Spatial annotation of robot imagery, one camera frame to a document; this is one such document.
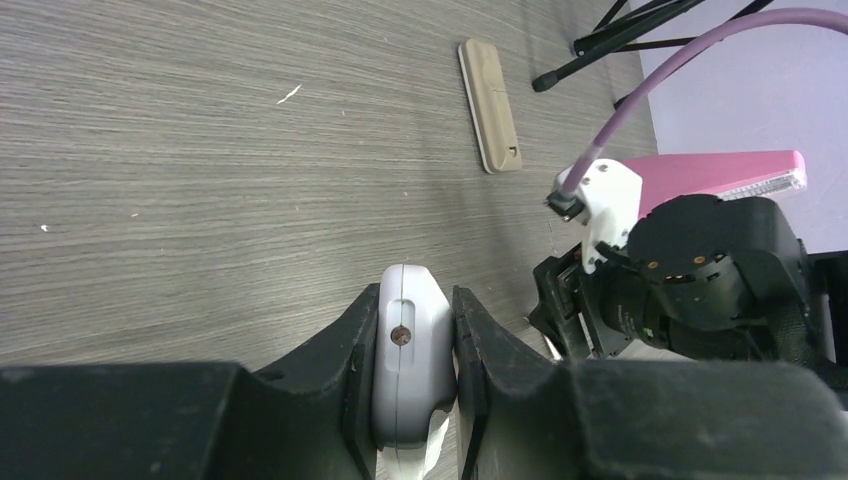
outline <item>white bracket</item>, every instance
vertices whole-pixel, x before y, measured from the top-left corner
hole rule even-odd
[[[389,267],[380,280],[371,422],[392,479],[421,480],[439,459],[445,410],[456,398],[452,348],[450,303],[430,272]]]
[[[559,190],[571,168],[557,175],[554,191]],[[595,272],[595,261],[607,259],[595,248],[599,242],[624,247],[639,220],[642,177],[622,163],[599,158],[592,163],[575,192],[585,208],[574,220],[587,226],[582,239],[583,270]]]

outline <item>white wall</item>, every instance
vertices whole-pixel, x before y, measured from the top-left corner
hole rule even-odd
[[[707,0],[642,40],[701,34],[749,1]],[[846,0],[769,8],[801,6],[848,14]],[[674,50],[642,52],[645,74]],[[810,252],[848,249],[848,37],[794,25],[743,32],[663,82],[650,103],[660,153],[799,150],[809,189],[783,210]]]

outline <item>gray wood surface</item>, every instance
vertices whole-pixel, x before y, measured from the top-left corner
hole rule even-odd
[[[4,0],[0,364],[257,368],[400,262],[544,348],[530,271],[578,230],[541,201],[642,73],[530,80],[607,3]],[[480,167],[469,36],[499,48],[521,172]],[[607,152],[655,148],[646,107]],[[448,444],[428,478],[455,478]]]

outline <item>white scrap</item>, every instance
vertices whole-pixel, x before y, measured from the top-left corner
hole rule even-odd
[[[285,98],[283,98],[282,100],[280,100],[279,102],[277,102],[277,105],[279,105],[279,104],[281,104],[281,103],[285,102],[286,100],[288,100],[289,98],[291,98],[292,96],[294,96],[294,94],[295,94],[295,93],[297,93],[297,91],[298,91],[298,90],[300,90],[300,87],[302,87],[302,86],[303,86],[303,84],[301,83],[300,85],[298,85],[298,86],[294,87],[294,90],[292,90],[291,92],[289,92],[289,94],[288,94],[288,95],[286,95],[286,96],[285,96]]]

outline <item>screw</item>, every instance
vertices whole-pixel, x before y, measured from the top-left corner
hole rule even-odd
[[[399,347],[406,345],[411,339],[412,332],[403,325],[395,327],[394,330],[392,330],[392,343]]]

